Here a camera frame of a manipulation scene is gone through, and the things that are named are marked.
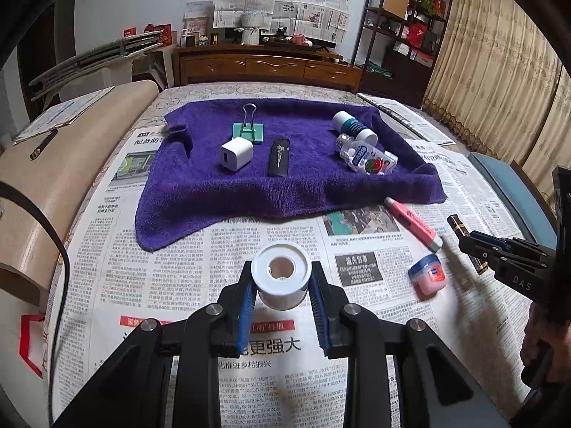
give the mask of blue chair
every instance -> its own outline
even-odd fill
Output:
[[[529,177],[512,165],[485,154],[470,153],[468,160],[483,175],[512,214],[523,237],[548,248],[557,247],[555,216]]]

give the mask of green binder clip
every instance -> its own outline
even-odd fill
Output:
[[[246,111],[246,106],[252,106],[252,119],[250,124],[246,124],[248,118],[248,112]],[[232,124],[232,139],[236,137],[242,137],[251,141],[254,144],[261,143],[264,141],[264,124],[254,124],[253,114],[256,112],[256,105],[253,103],[248,103],[244,105],[244,120],[242,123],[234,122]]]

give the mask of black and gold tube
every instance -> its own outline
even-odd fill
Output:
[[[450,215],[446,221],[448,222],[448,225],[452,227],[452,230],[454,230],[454,233],[456,233],[459,240],[470,234],[466,226],[460,220],[460,217],[458,217],[458,214]],[[468,257],[472,261],[472,265],[476,269],[478,275],[482,275],[487,270],[487,263],[483,263],[480,259],[476,259],[471,255]]]

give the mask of curtain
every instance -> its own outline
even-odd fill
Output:
[[[521,162],[547,116],[561,63],[513,0],[453,0],[424,109],[472,151]]]
[[[551,172],[557,165],[571,167],[571,77],[565,68],[545,125],[522,166],[551,207],[555,204]]]

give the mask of metal screw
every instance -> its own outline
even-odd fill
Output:
[[[359,312],[361,312],[361,306],[359,304],[353,304],[350,302],[349,304],[345,304],[343,310],[351,316],[356,316]]]
[[[217,316],[222,313],[222,306],[220,304],[208,304],[206,306],[206,313],[211,316]]]
[[[412,319],[409,325],[415,331],[423,331],[426,328],[426,323],[421,319]]]
[[[159,323],[155,319],[145,319],[141,322],[141,330],[153,331]]]

